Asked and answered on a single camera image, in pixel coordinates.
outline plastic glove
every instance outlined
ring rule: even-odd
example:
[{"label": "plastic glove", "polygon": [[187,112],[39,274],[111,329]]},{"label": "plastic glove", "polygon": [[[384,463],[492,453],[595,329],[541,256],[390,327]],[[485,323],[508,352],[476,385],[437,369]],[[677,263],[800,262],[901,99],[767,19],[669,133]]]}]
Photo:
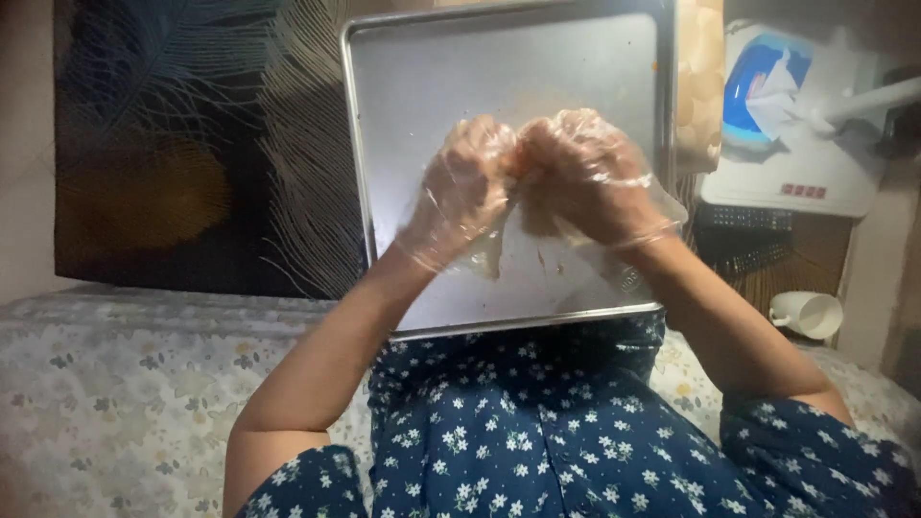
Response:
[{"label": "plastic glove", "polygon": [[460,121],[426,169],[419,200],[394,244],[440,271],[486,232],[508,202],[515,132],[489,115]]},{"label": "plastic glove", "polygon": [[642,151],[594,110],[532,121],[520,132],[520,154],[531,169],[523,190],[532,233],[569,233],[556,216],[620,249],[654,241],[677,225],[678,218],[662,216],[650,202],[650,187],[665,193]]}]

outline metal baking tray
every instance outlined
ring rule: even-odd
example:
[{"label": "metal baking tray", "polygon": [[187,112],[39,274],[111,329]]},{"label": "metal baking tray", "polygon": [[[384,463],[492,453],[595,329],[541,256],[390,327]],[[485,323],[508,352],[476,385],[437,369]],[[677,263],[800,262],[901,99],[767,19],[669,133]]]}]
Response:
[{"label": "metal baking tray", "polygon": [[[564,108],[594,108],[670,178],[675,24],[673,0],[479,4],[349,21],[344,85],[369,262],[409,214],[448,130],[477,113],[518,127]],[[656,310],[638,275],[622,270],[601,247],[574,250],[525,234],[516,209],[500,278],[438,276],[393,338]]]}]

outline cup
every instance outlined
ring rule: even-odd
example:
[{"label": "cup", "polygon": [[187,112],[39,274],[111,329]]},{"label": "cup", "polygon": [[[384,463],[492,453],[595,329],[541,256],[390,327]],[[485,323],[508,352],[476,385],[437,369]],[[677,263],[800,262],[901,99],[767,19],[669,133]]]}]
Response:
[{"label": "cup", "polygon": [[834,335],[845,318],[841,302],[812,291],[788,291],[771,299],[771,324],[786,326],[813,340]]}]

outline floral bedspread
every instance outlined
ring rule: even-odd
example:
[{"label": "floral bedspread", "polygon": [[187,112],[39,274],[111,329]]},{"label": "floral bedspread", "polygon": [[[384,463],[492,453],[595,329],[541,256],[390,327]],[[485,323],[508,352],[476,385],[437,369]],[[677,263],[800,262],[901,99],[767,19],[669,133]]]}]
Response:
[{"label": "floral bedspread", "polygon": [[[0,308],[0,515],[220,516],[234,419],[330,303],[96,290]],[[921,402],[834,351],[804,350],[857,426],[918,467]],[[717,438],[722,396],[681,335],[666,337],[651,385]],[[331,429],[363,471],[369,432],[363,384]]]}]

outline hand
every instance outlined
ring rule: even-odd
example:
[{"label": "hand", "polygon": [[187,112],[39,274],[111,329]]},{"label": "hand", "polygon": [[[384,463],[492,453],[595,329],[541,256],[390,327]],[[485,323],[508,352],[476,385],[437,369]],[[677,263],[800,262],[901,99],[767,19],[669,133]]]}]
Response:
[{"label": "hand", "polygon": [[594,110],[531,122],[520,149],[532,169],[528,195],[591,239],[624,247],[671,229],[649,200],[655,178],[642,151]]},{"label": "hand", "polygon": [[505,210],[516,141],[489,115],[457,123],[428,164],[413,217],[394,244],[431,270],[447,266]]}]

